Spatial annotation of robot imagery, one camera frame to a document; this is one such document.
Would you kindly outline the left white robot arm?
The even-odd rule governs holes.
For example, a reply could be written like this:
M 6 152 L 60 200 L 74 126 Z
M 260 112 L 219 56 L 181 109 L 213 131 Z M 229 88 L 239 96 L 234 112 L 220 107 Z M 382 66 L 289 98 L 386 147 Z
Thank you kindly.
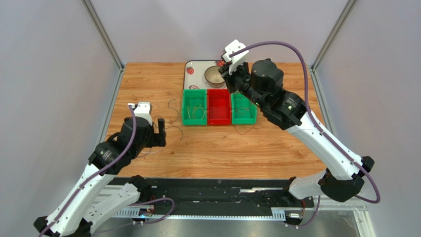
M 152 186 L 136 175 L 116 193 L 93 204 L 103 188 L 144 148 L 165 146 L 164 119 L 158 119 L 158 133 L 155 133 L 147 119 L 125 118 L 120 132 L 96 146 L 78 183 L 60 206 L 34 222 L 40 236 L 89 237 L 122 208 L 138 201 L 149 201 Z

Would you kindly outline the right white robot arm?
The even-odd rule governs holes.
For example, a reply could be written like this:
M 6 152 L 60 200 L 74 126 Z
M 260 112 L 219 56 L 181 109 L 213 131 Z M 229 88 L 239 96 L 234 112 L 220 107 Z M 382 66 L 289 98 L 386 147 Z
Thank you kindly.
M 244 95 L 269 122 L 303 142 L 326 165 L 325 170 L 314 175 L 290 178 L 284 192 L 296 199 L 326 195 L 338 202 L 356 197 L 374 160 L 353 153 L 334 138 L 307 111 L 300 96 L 283 88 L 284 73 L 270 59 L 257 61 L 251 68 L 245 62 L 232 73 L 230 67 L 225 64 L 218 70 L 228 91 Z

